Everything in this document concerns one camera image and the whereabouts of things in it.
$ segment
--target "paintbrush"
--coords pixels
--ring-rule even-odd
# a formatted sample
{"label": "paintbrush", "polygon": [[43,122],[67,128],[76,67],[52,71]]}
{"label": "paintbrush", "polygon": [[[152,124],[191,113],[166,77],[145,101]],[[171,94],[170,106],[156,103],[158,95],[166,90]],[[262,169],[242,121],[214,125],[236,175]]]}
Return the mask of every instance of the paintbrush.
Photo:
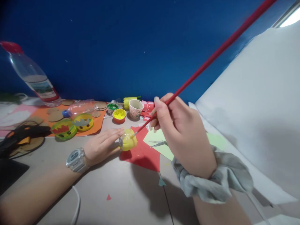
{"label": "paintbrush", "polygon": [[[207,59],[207,61],[175,92],[175,94],[166,101],[166,105],[169,105],[188,85],[190,85],[213,61],[216,60],[235,40],[237,40],[241,34],[247,30],[270,6],[276,2],[276,0],[265,0],[251,16]],[[134,137],[140,132],[148,123],[150,123],[157,113],[152,115],[150,119],[134,133]]]}

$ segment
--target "yellow paint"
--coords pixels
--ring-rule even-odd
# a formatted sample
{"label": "yellow paint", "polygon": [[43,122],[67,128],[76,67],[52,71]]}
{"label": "yellow paint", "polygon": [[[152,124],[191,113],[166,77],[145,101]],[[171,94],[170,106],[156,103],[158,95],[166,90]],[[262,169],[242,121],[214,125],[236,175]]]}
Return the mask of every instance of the yellow paint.
{"label": "yellow paint", "polygon": [[124,109],[116,109],[113,112],[112,116],[116,119],[124,119],[124,117],[126,116],[126,111]]}
{"label": "yellow paint", "polygon": [[124,130],[124,134],[120,137],[120,143],[122,143],[122,151],[129,151],[130,149],[137,146],[137,138],[134,136],[132,129]]}

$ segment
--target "red bottle cap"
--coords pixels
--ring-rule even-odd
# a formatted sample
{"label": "red bottle cap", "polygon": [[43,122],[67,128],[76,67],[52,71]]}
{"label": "red bottle cap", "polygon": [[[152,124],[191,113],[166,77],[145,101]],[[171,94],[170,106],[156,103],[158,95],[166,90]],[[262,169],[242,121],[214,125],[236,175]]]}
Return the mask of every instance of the red bottle cap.
{"label": "red bottle cap", "polygon": [[21,47],[14,42],[0,42],[0,45],[9,53],[24,53]]}

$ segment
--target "watch face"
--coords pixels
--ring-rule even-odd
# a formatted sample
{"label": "watch face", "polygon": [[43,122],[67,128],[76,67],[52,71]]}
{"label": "watch face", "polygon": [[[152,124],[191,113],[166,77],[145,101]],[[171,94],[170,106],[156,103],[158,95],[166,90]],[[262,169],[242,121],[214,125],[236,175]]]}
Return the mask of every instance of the watch face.
{"label": "watch face", "polygon": [[80,150],[79,150],[79,149],[73,151],[73,152],[71,153],[71,155],[69,156],[67,162],[68,162],[69,164],[71,164],[72,162],[74,162],[74,161],[79,157],[79,155],[80,155]]}

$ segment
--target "wooden disc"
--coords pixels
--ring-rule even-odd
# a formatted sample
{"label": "wooden disc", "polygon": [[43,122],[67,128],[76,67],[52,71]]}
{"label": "wooden disc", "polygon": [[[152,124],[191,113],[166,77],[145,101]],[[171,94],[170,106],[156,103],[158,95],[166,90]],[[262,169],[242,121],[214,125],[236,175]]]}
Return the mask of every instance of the wooden disc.
{"label": "wooden disc", "polygon": [[95,106],[95,110],[98,110],[98,111],[102,111],[102,110],[106,109],[105,102],[96,102],[94,106]]}
{"label": "wooden disc", "polygon": [[99,117],[101,115],[101,112],[100,111],[94,111],[93,113],[92,113],[92,116],[93,117]]}
{"label": "wooden disc", "polygon": [[49,126],[49,123],[47,123],[47,122],[43,122],[43,123],[41,123],[41,124],[40,124],[40,126],[43,126],[43,127],[48,127],[48,126]]}
{"label": "wooden disc", "polygon": [[58,110],[59,110],[59,109],[56,108],[56,107],[50,108],[50,109],[47,110],[47,114],[51,114],[51,113],[53,113],[53,112],[55,112],[55,111],[58,111]]}
{"label": "wooden disc", "polygon": [[48,121],[49,122],[57,122],[63,119],[63,110],[58,110],[55,112],[52,112],[49,116],[48,116]]}
{"label": "wooden disc", "polygon": [[72,105],[73,104],[73,100],[71,99],[65,99],[62,101],[62,104],[65,105],[65,106],[68,106],[68,105]]}
{"label": "wooden disc", "polygon": [[25,121],[28,121],[28,122],[25,122],[24,125],[36,125],[36,124],[42,123],[44,120],[40,117],[35,116],[35,117],[29,117]]}
{"label": "wooden disc", "polygon": [[30,140],[29,144],[20,146],[19,148],[20,148],[20,150],[23,150],[23,151],[31,151],[31,150],[41,146],[44,142],[44,139],[45,139],[44,137],[32,138]]}

